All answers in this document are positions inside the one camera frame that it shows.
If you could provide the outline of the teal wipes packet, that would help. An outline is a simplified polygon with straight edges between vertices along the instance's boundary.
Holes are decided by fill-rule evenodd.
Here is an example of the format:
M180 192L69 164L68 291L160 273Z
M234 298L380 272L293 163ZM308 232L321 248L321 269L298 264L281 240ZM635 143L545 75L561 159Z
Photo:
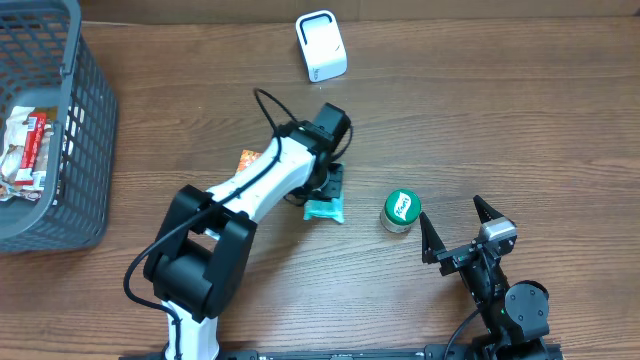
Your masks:
M337 198L328 201L308 200L304 204L303 219L309 221L312 218L331 219L343 224L345 222L344 193L341 192Z

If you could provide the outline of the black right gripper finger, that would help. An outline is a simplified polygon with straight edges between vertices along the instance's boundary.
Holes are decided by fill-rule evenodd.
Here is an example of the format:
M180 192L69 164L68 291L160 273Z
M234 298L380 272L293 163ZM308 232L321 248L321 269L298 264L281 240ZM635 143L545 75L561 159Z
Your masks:
M420 213L419 221L422 240L422 262L427 264L438 263L438 256L446 252L446 247L425 212Z
M473 202L482 224L503 217L502 213L490 206L480 195L475 195Z

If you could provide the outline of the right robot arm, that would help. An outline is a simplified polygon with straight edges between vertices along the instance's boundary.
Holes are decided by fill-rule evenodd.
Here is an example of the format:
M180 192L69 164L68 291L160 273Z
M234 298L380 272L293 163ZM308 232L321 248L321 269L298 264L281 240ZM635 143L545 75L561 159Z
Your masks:
M472 320L481 317L487 333L465 347L464 359L550 359L544 341L549 334L549 292L536 281L508 282L502 257L517 241L517 225L490 206L473 198L481 226L467 245L447 249L426 213L419 215L422 261L438 264L443 276L457 273L476 309L451 335L442 357L453 358L455 340Z

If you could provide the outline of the orange snack packet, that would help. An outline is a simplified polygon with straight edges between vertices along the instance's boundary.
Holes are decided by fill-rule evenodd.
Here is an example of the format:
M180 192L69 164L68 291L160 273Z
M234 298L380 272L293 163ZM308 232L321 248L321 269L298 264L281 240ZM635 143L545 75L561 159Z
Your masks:
M244 149L241 153L236 173L239 174L261 157L261 152Z

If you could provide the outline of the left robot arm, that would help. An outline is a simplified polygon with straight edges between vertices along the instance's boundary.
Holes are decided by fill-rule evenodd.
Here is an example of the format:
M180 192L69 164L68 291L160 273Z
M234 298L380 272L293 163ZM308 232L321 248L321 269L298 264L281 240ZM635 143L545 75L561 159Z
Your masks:
M339 198L334 152L351 132L346 112L326 103L313 121L278 126L266 151L231 179L176 194L143 268L168 318L157 358L217 358L217 321L241 283L259 221L288 195Z

